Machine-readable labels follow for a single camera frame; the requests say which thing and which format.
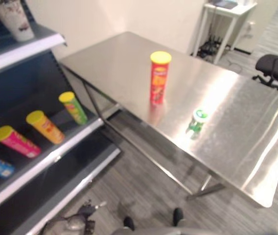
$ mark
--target person's foot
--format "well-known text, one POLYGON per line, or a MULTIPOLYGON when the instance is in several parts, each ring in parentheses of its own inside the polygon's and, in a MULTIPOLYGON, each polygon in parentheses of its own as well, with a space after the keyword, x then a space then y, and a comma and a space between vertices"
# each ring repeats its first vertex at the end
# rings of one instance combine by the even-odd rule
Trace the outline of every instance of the person's foot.
POLYGON ((181 208, 176 208, 173 212, 173 226, 177 226, 179 221, 184 218, 184 213, 181 208))
POLYGON ((131 217, 127 216, 124 218, 124 227, 130 228, 132 231, 135 230, 134 221, 131 217))

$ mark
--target black office chair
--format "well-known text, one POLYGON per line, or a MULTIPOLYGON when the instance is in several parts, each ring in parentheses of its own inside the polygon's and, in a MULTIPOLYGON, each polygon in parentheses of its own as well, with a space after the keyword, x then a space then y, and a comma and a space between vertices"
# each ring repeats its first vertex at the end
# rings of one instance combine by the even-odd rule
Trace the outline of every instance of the black office chair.
POLYGON ((256 63, 255 69, 261 71, 264 76, 270 76, 270 80, 266 81, 261 76, 254 76, 252 79, 259 79, 260 82, 271 88, 276 88, 278 90, 278 85, 274 85, 273 81, 278 81, 278 55, 264 55, 256 63))

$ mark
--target floor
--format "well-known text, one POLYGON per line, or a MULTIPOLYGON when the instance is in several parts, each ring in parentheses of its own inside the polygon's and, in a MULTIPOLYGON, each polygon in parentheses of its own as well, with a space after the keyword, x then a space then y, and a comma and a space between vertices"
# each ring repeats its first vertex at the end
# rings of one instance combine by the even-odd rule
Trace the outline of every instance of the floor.
MULTIPOLYGON (((228 52, 219 65, 235 70, 229 68, 227 60, 231 60, 242 65, 243 75, 251 77, 255 75, 257 59, 269 52, 278 53, 278 11, 252 55, 228 52)), ((191 189, 199 187, 205 171, 195 167, 175 147, 164 144, 162 140, 156 142, 153 133, 124 113, 114 117, 112 122, 191 189)), ((186 201, 186 194, 143 155, 109 130, 104 129, 103 133, 119 144, 122 154, 62 211, 65 215, 75 213, 88 199, 95 204, 107 201, 107 207, 93 215, 95 234, 111 234, 122 226, 126 215, 134 218, 138 228, 170 226, 173 209, 181 207, 194 227, 223 235, 278 235, 278 188, 269 209, 256 209, 228 189, 186 201)))

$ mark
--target stainless steel table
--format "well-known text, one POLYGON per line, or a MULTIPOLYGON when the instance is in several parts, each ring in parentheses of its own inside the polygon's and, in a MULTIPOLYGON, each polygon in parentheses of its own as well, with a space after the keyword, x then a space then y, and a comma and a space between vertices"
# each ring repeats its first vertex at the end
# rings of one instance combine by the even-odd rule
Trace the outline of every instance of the stainless steel table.
POLYGON ((256 206, 272 205, 278 184, 278 91, 129 32, 61 63, 206 167, 210 175, 194 196, 222 184, 256 206), (172 62, 165 103, 154 107, 149 102, 149 56, 156 50, 171 53, 172 62), (198 138, 191 139, 186 129, 198 107, 210 116, 198 138), (211 176, 221 184, 206 188, 211 176))

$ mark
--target chair armrest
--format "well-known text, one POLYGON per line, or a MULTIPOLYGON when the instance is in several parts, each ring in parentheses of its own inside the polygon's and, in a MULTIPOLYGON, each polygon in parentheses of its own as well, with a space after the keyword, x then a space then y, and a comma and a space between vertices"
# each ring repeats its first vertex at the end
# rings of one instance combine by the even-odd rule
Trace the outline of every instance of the chair armrest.
POLYGON ((276 62, 278 61, 278 58, 276 58, 274 61, 273 61, 273 65, 272 65, 272 71, 271 71, 271 79, 275 80, 274 79, 274 71, 275 71, 275 65, 276 65, 276 62))

